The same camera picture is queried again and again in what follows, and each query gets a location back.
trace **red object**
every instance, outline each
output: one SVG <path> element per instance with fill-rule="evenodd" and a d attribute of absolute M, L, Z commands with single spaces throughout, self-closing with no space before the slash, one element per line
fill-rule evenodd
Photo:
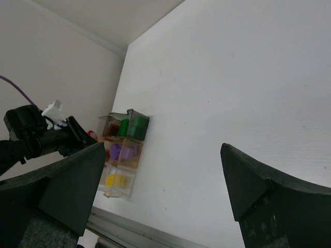
<path fill-rule="evenodd" d="M 107 128 L 104 136 L 117 136 L 118 132 L 119 132 L 119 125 L 111 123 Z"/>
<path fill-rule="evenodd" d="M 97 134 L 96 134 L 95 132 L 93 132 L 92 130 L 89 130 L 89 131 L 87 132 L 87 134 L 88 134 L 89 136 L 91 136 L 93 139 L 95 139 L 96 141 L 98 141 L 98 136 L 97 136 Z"/>
<path fill-rule="evenodd" d="M 109 150 L 106 149 L 106 162 L 108 162 L 110 159 L 110 154 L 109 154 Z"/>

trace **transparent plastic box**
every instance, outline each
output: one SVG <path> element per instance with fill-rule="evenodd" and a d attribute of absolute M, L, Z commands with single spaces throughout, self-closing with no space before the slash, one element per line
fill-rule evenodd
<path fill-rule="evenodd" d="M 103 137 L 107 165 L 137 169 L 143 143 L 120 137 Z"/>
<path fill-rule="evenodd" d="M 117 166 L 124 139 L 121 137 L 102 137 L 106 152 L 106 165 Z"/>
<path fill-rule="evenodd" d="M 101 118 L 106 119 L 102 136 L 128 137 L 137 141 L 145 140 L 149 117 L 131 109 L 127 111 L 127 114 L 110 113 Z"/>
<path fill-rule="evenodd" d="M 98 190 L 107 197 L 130 197 L 136 172 L 107 165 L 102 172 Z"/>

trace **white wall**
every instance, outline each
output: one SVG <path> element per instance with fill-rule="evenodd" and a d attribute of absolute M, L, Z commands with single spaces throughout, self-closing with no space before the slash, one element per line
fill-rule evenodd
<path fill-rule="evenodd" d="M 96 130 L 98 116 L 112 109 L 123 59 L 25 1 L 1 1 L 0 9 L 0 74 L 18 84 L 41 109 L 59 99 L 65 116 L 73 115 L 85 130 Z M 2 119 L 6 111 L 28 102 L 6 82 L 0 85 Z M 9 138 L 3 121 L 0 138 Z M 18 163 L 1 179 L 59 158 L 52 154 Z"/>
<path fill-rule="evenodd" d="M 134 105 L 151 124 L 130 203 L 104 209 L 243 247 L 223 142 L 331 187 L 330 13 L 322 0 L 186 0 L 134 41 L 114 110 Z"/>
<path fill-rule="evenodd" d="M 183 0 L 29 0 L 123 50 Z"/>

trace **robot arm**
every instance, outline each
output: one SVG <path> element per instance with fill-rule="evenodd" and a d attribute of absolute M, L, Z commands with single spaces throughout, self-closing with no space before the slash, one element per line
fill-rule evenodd
<path fill-rule="evenodd" d="M 4 121 L 10 140 L 0 141 L 0 175 L 17 162 L 58 151 L 67 157 L 96 141 L 78 124 L 73 116 L 60 129 L 47 129 L 46 117 L 35 105 L 9 110 Z"/>

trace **purple cable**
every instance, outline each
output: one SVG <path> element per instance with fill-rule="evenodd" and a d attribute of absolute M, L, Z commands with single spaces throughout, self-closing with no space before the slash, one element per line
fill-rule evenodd
<path fill-rule="evenodd" d="M 36 106 L 35 103 L 13 81 L 11 81 L 8 78 L 6 78 L 4 76 L 1 76 L 1 75 L 0 75 L 0 79 L 2 79 L 4 81 L 6 81 L 7 83 L 11 84 L 15 89 L 17 89 L 19 91 L 19 93 L 21 93 L 26 98 L 26 100 L 28 100 L 29 103 Z"/>

